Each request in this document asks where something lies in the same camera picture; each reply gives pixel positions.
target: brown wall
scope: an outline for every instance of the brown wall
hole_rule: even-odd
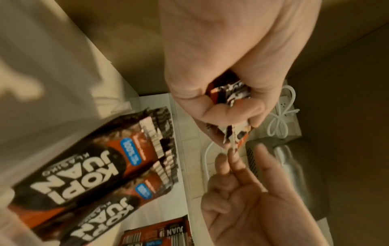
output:
[[[56,0],[140,95],[167,92],[155,0]],[[387,0],[323,0],[290,75],[389,22]]]
[[[327,175],[339,246],[389,245],[389,24],[289,79]]]

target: stack of coffee packets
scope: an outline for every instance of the stack of coffee packets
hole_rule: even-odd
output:
[[[8,209],[43,241],[86,245],[178,181],[167,108],[120,116],[16,184]]]
[[[209,84],[205,94],[214,104],[224,103],[232,107],[239,104],[243,98],[250,98],[250,87],[246,86],[234,72],[228,70]],[[214,128],[217,126],[207,124],[208,130]],[[251,130],[252,127],[247,120],[228,126],[224,134],[224,143],[229,140],[236,152],[246,141]]]
[[[119,246],[135,245],[194,246],[188,216],[125,231]]]

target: person's right hand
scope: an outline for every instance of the person's right hand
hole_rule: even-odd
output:
[[[276,105],[292,63],[309,39],[321,0],[159,0],[165,79],[179,105],[223,148],[221,131],[249,119],[258,127]],[[239,105],[205,95],[231,69],[250,86]]]
[[[201,201],[215,246],[328,246],[277,160],[264,145],[254,156],[267,190],[232,150],[216,158]]]

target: coiled white cord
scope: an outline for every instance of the coiled white cord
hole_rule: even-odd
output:
[[[289,110],[293,106],[293,103],[296,100],[296,91],[295,91],[295,89],[293,89],[292,86],[283,86],[282,88],[283,89],[288,89],[288,90],[291,91],[292,99],[290,100],[289,104],[286,105],[284,110],[281,110],[280,101],[277,102],[276,107],[275,107],[277,114],[270,113],[270,115],[273,116],[274,118],[270,121],[269,125],[267,126],[267,132],[266,133],[267,133],[267,135],[269,137],[272,137],[272,136],[276,135],[276,131],[277,131],[278,127],[280,126],[280,123],[282,123],[282,126],[284,127],[284,134],[282,134],[281,136],[277,136],[277,137],[279,137],[281,139],[284,139],[284,138],[286,138],[288,136],[289,129],[288,129],[288,125],[283,120],[282,116],[285,116],[285,115],[288,115],[288,114],[293,115],[293,114],[299,112],[300,110],[299,109]],[[274,127],[274,130],[272,132],[271,128],[272,128],[274,122],[276,123],[276,126]]]
[[[269,135],[270,137],[274,136],[276,134],[276,130],[280,126],[280,123],[282,123],[285,131],[284,131],[284,134],[282,136],[278,136],[278,137],[281,138],[281,139],[284,139],[284,138],[286,138],[288,136],[289,129],[288,129],[288,125],[283,120],[282,116],[288,115],[288,114],[292,114],[293,115],[293,114],[299,112],[300,110],[299,109],[289,110],[292,107],[292,105],[295,102],[295,100],[296,100],[296,91],[295,91],[295,89],[293,89],[292,86],[288,86],[288,85],[283,86],[282,88],[283,89],[288,89],[288,90],[291,91],[292,99],[289,102],[289,104],[285,107],[284,110],[281,110],[280,101],[277,102],[276,107],[275,107],[277,114],[270,113],[270,115],[273,116],[274,118],[271,120],[271,122],[267,126],[267,135]],[[274,122],[276,123],[276,127],[274,128],[274,131],[271,132],[271,127],[274,124]],[[208,145],[208,147],[205,149],[204,156],[203,156],[203,159],[202,159],[203,167],[204,167],[204,172],[205,172],[205,177],[207,178],[207,180],[206,180],[207,182],[209,180],[209,171],[208,171],[208,165],[207,165],[207,154],[208,154],[208,151],[211,149],[212,145],[213,145],[213,142],[211,142]]]

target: blue label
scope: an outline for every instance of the blue label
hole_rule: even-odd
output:
[[[135,190],[141,197],[143,197],[146,200],[153,197],[153,194],[145,184],[138,184]]]
[[[162,244],[162,240],[156,240],[156,241],[152,241],[152,242],[147,242],[145,244],[145,246],[158,246],[158,245],[161,245]]]
[[[142,162],[141,156],[139,155],[134,141],[131,138],[124,138],[120,141],[120,146],[126,153],[126,156],[132,166],[137,166]]]

